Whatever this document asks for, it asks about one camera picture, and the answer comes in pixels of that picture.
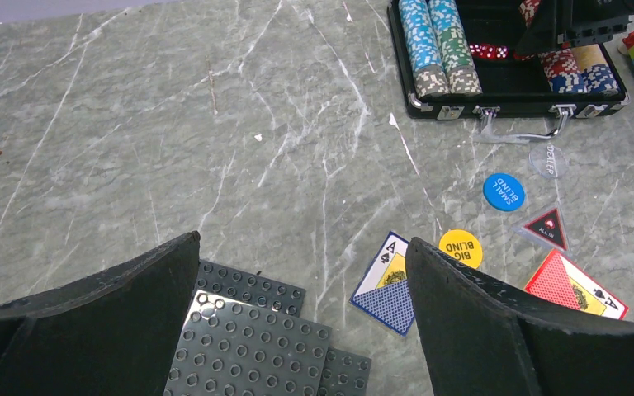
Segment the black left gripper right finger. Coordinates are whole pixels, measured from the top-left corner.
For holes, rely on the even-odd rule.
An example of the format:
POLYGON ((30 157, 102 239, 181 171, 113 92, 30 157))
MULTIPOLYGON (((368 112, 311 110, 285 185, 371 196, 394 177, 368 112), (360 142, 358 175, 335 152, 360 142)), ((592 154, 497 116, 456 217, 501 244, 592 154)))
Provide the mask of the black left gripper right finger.
POLYGON ((405 270, 436 395, 634 395, 634 322, 540 299, 420 238, 405 270))

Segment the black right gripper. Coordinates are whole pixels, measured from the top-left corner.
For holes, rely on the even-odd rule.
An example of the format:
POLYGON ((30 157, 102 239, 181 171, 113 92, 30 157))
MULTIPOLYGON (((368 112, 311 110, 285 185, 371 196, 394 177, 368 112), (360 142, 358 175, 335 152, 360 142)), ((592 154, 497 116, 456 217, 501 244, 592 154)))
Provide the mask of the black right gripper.
POLYGON ((521 1, 525 31, 515 47, 518 57, 603 43, 627 30, 634 1, 521 1))

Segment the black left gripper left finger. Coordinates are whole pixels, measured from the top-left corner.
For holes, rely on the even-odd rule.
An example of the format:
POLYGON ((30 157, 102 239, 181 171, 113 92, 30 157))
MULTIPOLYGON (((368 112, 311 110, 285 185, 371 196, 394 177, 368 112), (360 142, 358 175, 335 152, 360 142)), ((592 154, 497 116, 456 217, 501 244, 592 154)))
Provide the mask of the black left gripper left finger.
POLYGON ((0 305, 0 395, 160 395, 201 236, 0 305))

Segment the red die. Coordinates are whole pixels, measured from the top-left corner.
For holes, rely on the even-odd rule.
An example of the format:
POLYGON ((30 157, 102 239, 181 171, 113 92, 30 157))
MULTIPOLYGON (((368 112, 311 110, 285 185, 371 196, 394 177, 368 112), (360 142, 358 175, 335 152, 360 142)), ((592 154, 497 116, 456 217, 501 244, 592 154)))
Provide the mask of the red die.
POLYGON ((481 53, 485 59, 498 59, 499 50, 495 45, 484 45, 480 48, 481 53))
POLYGON ((496 50, 497 59, 507 59, 509 56, 509 50, 506 46, 498 46, 496 50))
POLYGON ((487 45, 470 44, 471 55, 476 59, 487 59, 489 55, 487 45))

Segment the red backed card deck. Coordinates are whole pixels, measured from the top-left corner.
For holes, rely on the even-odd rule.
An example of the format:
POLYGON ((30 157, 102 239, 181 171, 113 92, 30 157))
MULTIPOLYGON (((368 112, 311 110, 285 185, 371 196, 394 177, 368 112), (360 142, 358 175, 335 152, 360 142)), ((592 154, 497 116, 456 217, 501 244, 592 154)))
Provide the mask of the red backed card deck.
POLYGON ((628 306, 553 249, 524 290, 554 304, 605 318, 624 319, 628 306))

